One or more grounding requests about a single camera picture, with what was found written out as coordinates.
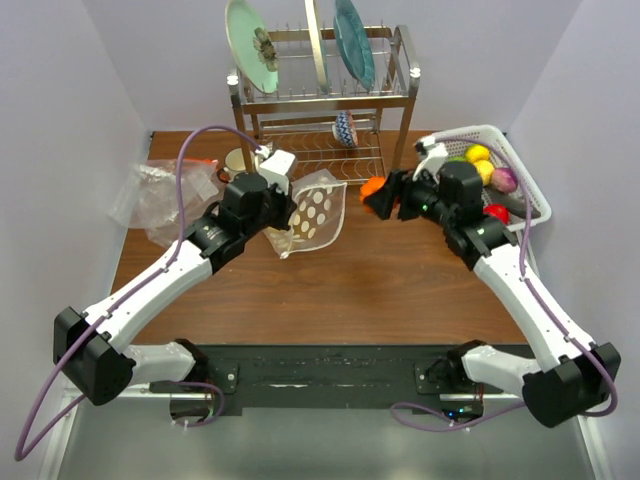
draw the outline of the plastic basket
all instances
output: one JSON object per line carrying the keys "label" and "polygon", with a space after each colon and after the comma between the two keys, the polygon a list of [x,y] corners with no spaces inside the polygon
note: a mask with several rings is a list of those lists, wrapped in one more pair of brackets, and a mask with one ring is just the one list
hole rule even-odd
{"label": "plastic basket", "polygon": [[[522,163],[522,160],[520,160],[518,154],[499,129],[492,125],[472,125],[469,127],[455,128],[453,130],[444,130],[442,132],[434,133],[433,136],[436,140],[455,137],[471,141],[480,141],[502,152],[509,160],[507,165],[505,165],[504,162],[493,153],[491,153],[489,160],[495,167],[510,167],[518,175],[520,184],[518,185],[518,189],[511,195],[515,197],[522,197],[524,189],[528,197],[531,199],[532,205],[540,212],[540,216],[538,218],[532,219],[531,225],[538,225],[539,223],[546,222],[551,218],[551,207],[549,206],[549,202],[544,198],[542,192],[538,188],[538,185],[533,181],[533,178],[531,178],[531,175]],[[464,152],[469,148],[470,143],[447,140],[445,145],[447,146],[449,156],[457,156],[464,155]],[[486,191],[482,194],[482,200],[485,206],[491,203]],[[524,229],[524,224],[525,220],[523,218],[510,215],[509,225],[507,228],[512,232],[515,232]]]}

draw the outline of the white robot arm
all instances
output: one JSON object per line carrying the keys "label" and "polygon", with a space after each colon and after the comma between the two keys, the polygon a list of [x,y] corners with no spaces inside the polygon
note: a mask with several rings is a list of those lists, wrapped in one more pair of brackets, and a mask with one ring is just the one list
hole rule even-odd
{"label": "white robot arm", "polygon": [[500,299],[535,356],[525,359],[473,341],[452,349],[429,376],[453,389],[475,382],[522,397],[548,427],[603,403],[607,380],[615,379],[620,365],[617,350],[610,343],[597,345],[569,318],[521,259],[514,235],[483,213],[482,180],[473,165],[445,163],[446,148],[433,137],[419,141],[416,150],[416,170],[393,171],[384,184],[365,185],[363,203],[381,219],[399,205],[400,220],[426,218],[441,225],[451,251]]}
{"label": "white robot arm", "polygon": [[[295,157],[282,150],[264,152],[256,173],[238,175],[222,201],[211,205],[153,265],[108,298],[82,314],[66,308],[54,323],[54,362],[58,363],[80,335],[106,317],[62,371],[95,405],[117,397],[129,385],[155,381],[204,381],[207,365],[186,340],[166,345],[130,345],[135,336],[167,305],[194,285],[215,274],[244,251],[266,227],[287,229],[295,210],[288,176]],[[161,271],[152,281],[150,276]],[[138,290],[117,309],[111,307]]]}
{"label": "white robot arm", "polygon": [[[568,332],[561,333],[521,278],[515,238],[498,219],[482,213],[482,182],[475,168],[444,163],[446,149],[441,144],[429,144],[425,150],[426,158],[415,171],[392,172],[381,188],[365,192],[364,203],[383,219],[399,204],[401,220],[422,217],[442,225],[450,249],[496,294],[535,355],[525,359],[474,341],[452,349],[447,361],[437,366],[439,374],[454,387],[486,383],[521,396],[549,427],[605,401],[608,391],[602,376],[569,340],[588,346],[611,378],[620,364],[618,352],[610,344],[597,346],[529,273],[529,281]],[[287,174],[294,164],[293,155],[277,151],[258,165],[258,173],[235,177],[222,202],[187,229],[175,261],[111,314],[110,306],[132,285],[167,265],[177,244],[139,278],[83,314],[67,308],[58,315],[56,361],[83,331],[108,316],[63,368],[95,405],[112,400],[128,385],[206,379],[206,357],[203,364],[203,355],[186,340],[162,346],[130,343],[175,298],[242,253],[256,233],[267,226],[287,228],[295,208]]]}

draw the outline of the brown wooden surface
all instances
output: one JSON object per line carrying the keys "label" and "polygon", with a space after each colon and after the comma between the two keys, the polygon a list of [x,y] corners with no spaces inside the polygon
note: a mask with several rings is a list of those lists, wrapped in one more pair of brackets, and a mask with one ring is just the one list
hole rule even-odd
{"label": "brown wooden surface", "polygon": [[[175,158],[186,133],[157,133],[150,158]],[[410,132],[405,161],[415,162]],[[383,132],[387,164],[395,133]],[[193,158],[223,159],[238,146],[224,133],[194,142]],[[130,230],[114,288],[163,250]],[[441,229],[426,221],[380,221],[364,212],[350,187],[337,241],[280,260],[261,234],[214,277],[173,302],[139,335],[138,343],[177,337],[194,343],[372,344],[522,342],[502,305],[449,252]]]}

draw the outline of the red apple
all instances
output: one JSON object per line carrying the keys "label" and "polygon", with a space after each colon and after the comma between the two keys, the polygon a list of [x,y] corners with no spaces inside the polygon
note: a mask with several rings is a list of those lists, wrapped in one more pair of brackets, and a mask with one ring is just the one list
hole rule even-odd
{"label": "red apple", "polygon": [[500,205],[498,203],[487,205],[486,207],[484,207],[483,212],[493,217],[496,217],[505,225],[509,224],[509,212],[507,211],[507,208],[503,205]]}

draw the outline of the metal floor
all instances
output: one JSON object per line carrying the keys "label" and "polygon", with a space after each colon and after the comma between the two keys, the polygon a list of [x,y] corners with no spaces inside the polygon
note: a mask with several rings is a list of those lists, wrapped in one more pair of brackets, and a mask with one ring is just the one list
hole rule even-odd
{"label": "metal floor", "polygon": [[[487,412],[513,400],[487,401]],[[430,416],[425,422],[441,424]],[[247,408],[190,429],[167,398],[119,398],[76,416],[60,480],[594,478],[577,420],[553,430],[517,410],[470,432],[425,433],[385,410]]]}

